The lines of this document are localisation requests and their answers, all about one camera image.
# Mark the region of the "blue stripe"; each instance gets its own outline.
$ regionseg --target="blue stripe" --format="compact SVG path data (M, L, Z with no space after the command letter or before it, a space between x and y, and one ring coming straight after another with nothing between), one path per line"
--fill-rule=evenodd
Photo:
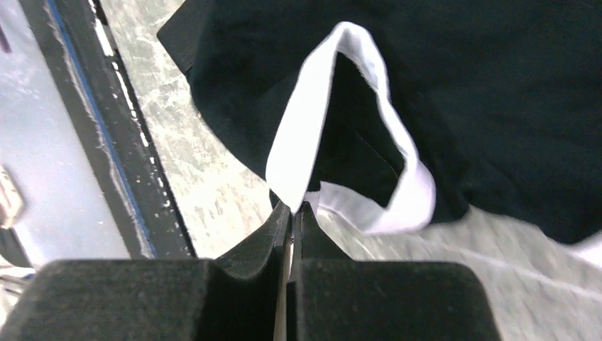
M82 67L81 67L79 61L77 60L77 55L75 54L75 49L73 48L73 45L71 44L71 40L69 39L69 36L65 30L65 24L62 22L62 20L60 18L60 14L58 13L58 9L57 9L57 6L56 6L56 3L54 2L54 0L48 0L48 4L50 5L50 10L52 11L52 14L55 17L57 25L60 29L60 33L62 35L62 39L65 42L65 47L67 48L67 52L71 55L71 59L73 61L73 64L77 71L77 74L80 77L80 79L82 80L82 86L84 88L84 91L86 92L88 101L92 106L92 111L94 112L94 118L97 120L98 125L100 127L101 134L102 134L104 140L106 141L105 144L106 144L106 147L109 149L109 154L111 155L113 162L115 162L115 166L117 168L117 173L119 174L119 177L121 178L121 182L124 184L126 193L130 200L130 203L133 207L136 219L138 220L138 223L140 224L140 227L142 229L142 233L144 234L144 237L146 238L146 241L148 242L148 246L150 247L150 252L153 255L153 257L156 258L157 251L155 250L155 246L149 240L148 228L146 227L146 225L144 223L144 219L142 218L142 215L140 214L140 208L138 207L138 204L136 203L136 199L134 198L134 196L132 194L131 187L128 184L128 181L127 181L127 178L126 178L125 172L124 172L124 167L121 165L121 161L119 160L119 157L117 156L117 152L115 151L115 148L113 147L113 144L111 143L111 137L109 135L109 132L106 130L106 125L104 124L102 116L100 115L100 111L98 110L98 106L97 106L96 102L94 101L94 98L92 96L92 91L90 90L90 87L88 85L88 81L86 80L86 77L82 71Z

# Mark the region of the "white fabric edge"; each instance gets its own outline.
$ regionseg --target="white fabric edge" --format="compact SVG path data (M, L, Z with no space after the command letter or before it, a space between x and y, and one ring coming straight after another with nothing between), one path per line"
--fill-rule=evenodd
M573 256L602 269L602 231L575 245L563 247Z
M434 212L434 180L390 103L386 66L376 44L366 29L353 23L337 24L304 61L270 150L268 185L293 213L298 211L322 137L338 52L358 66L373 88L381 119L405 158L405 168L386 209L351 189L328 183L322 183L319 205L337 212L364 234L421 229Z

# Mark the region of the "concrete floor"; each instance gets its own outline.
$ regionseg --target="concrete floor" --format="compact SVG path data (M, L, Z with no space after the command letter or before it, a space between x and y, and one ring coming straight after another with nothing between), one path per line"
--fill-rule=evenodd
M102 0L109 25L199 256L240 242L270 212L268 189L217 141L157 41L183 0ZM480 210L417 234L364 237L328 212L319 221L355 259L458 261L483 281L504 340L602 340L602 271L536 227Z

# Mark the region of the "black cloth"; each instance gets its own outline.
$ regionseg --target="black cloth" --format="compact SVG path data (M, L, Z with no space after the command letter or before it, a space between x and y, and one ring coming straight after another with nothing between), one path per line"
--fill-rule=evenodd
M433 222L457 220L472 204L564 244L602 227L600 1L186 6L159 38L187 74L203 120L260 177L302 61L350 21L372 34L393 106L434 176ZM177 20L183 12L199 22ZM184 44L190 37L196 46ZM386 206L402 169L372 91L339 58L310 190L326 180Z

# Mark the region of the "black frame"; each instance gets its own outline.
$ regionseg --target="black frame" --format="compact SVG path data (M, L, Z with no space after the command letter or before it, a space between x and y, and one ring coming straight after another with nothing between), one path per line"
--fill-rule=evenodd
M88 0L20 0L20 3L131 257L195 258L182 215L163 172L135 91L125 73L123 60L118 53L114 56L104 55L94 30L97 16ZM102 11L97 10L98 14L102 15ZM58 25L60 38L56 38L55 32L49 27L53 21ZM65 48L73 61L70 63L72 65L67 64L62 54ZM131 94L137 121L132 119L126 94L121 90L112 63L118 65L126 89ZM85 104L77 93L78 85L71 81L70 67L81 79L80 88L83 88L92 105L96 116L94 119L85 114ZM106 157L105 151L97 148L98 127L104 135L113 162ZM145 136L148 146L141 143L141 134ZM130 203L124 204L120 190L111 178L110 172L115 166ZM135 212L151 255L141 245L136 226L128 213L128 205Z

